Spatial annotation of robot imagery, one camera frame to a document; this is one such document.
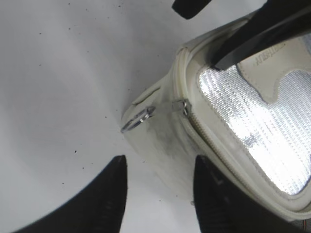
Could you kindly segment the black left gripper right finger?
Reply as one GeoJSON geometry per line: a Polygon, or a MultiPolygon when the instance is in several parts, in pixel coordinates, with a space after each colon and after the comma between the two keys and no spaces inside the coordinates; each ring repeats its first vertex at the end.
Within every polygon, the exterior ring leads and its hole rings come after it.
{"type": "Polygon", "coordinates": [[[309,233],[311,221],[285,221],[252,200],[207,157],[195,159],[194,207],[203,233],[309,233]]]}

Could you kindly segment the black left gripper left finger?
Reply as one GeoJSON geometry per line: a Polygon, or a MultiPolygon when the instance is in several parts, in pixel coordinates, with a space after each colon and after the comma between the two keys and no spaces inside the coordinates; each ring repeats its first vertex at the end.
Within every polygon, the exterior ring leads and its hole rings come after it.
{"type": "Polygon", "coordinates": [[[82,191],[20,233],[118,233],[127,201],[127,160],[115,156],[82,191]]]}

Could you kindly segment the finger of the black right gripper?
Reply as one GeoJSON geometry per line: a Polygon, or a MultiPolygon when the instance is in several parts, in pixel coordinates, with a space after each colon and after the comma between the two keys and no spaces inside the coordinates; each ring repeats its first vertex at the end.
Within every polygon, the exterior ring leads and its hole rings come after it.
{"type": "Polygon", "coordinates": [[[175,0],[172,9],[184,19],[195,17],[209,4],[209,0],[175,0]]]}
{"type": "Polygon", "coordinates": [[[309,0],[268,0],[211,57],[224,70],[278,43],[311,32],[309,0]]]}

